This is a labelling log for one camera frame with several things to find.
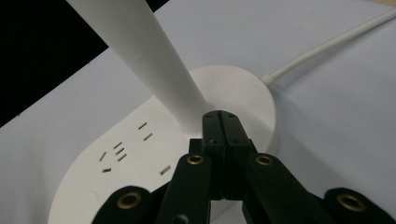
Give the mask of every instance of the white cylindrical base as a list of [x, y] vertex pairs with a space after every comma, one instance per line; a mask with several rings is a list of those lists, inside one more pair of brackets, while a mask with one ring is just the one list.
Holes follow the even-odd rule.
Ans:
[[67, 1], [151, 89], [183, 133], [200, 132], [205, 99], [145, 0]]

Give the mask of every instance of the black background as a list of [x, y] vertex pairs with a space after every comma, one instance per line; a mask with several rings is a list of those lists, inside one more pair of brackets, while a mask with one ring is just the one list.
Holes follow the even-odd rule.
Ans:
[[[0, 127], [107, 49], [65, 0], [0, 3]], [[167, 0], [148, 0], [153, 11]]]

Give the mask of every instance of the white cable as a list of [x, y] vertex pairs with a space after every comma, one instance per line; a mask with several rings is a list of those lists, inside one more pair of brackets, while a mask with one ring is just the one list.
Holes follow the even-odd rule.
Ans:
[[274, 83], [275, 80], [282, 77], [287, 72], [289, 72], [291, 69], [300, 65], [301, 63], [304, 63], [304, 62], [308, 61], [309, 59], [313, 58], [314, 56], [317, 56], [320, 53], [322, 53], [334, 46], [342, 44], [342, 43], [344, 43], [358, 35], [361, 35], [367, 31], [375, 28], [376, 26], [378, 26], [386, 21], [389, 21], [395, 17], [396, 17], [396, 8], [393, 10], [390, 10], [389, 12], [387, 12], [381, 16], [378, 16], [370, 21], [367, 21], [364, 24], [357, 26], [357, 27], [353, 28], [352, 30], [347, 31], [346, 33], [343, 33], [342, 35], [339, 35], [339, 36], [327, 41], [326, 43], [315, 47], [314, 49], [309, 50], [308, 52], [304, 53], [303, 55], [291, 60], [284, 66], [278, 68], [273, 73], [271, 73], [269, 75], [264, 75], [262, 77], [262, 81], [265, 83], [266, 86], [269, 87]]

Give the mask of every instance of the electrical outlet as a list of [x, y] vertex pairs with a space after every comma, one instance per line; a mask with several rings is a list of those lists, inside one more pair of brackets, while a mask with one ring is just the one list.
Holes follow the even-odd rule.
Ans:
[[[248, 71], [214, 65], [191, 72], [211, 110], [234, 113], [260, 152], [276, 153], [276, 109], [271, 93]], [[75, 160], [52, 203], [49, 224], [90, 223], [117, 189], [154, 191], [171, 180], [190, 138], [152, 97], [111, 128]], [[233, 202], [212, 202], [212, 218]]]

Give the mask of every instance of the mounting hole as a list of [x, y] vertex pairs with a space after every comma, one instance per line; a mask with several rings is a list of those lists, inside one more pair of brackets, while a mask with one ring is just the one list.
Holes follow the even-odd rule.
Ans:
[[186, 215], [176, 215], [172, 218], [172, 224], [189, 224], [189, 219], [186, 217]]
[[199, 165], [204, 162], [204, 157], [193, 155], [187, 158], [187, 162], [191, 165]]
[[256, 162], [261, 165], [272, 165], [274, 163], [274, 161], [267, 156], [256, 157]]
[[119, 197], [119, 199], [117, 200], [117, 206], [120, 209], [131, 209], [138, 206], [141, 201], [142, 196], [140, 195], [140, 193], [136, 191], [131, 191]]
[[364, 203], [353, 195], [339, 194], [337, 195], [337, 201], [346, 209], [354, 212], [364, 212], [366, 210]]

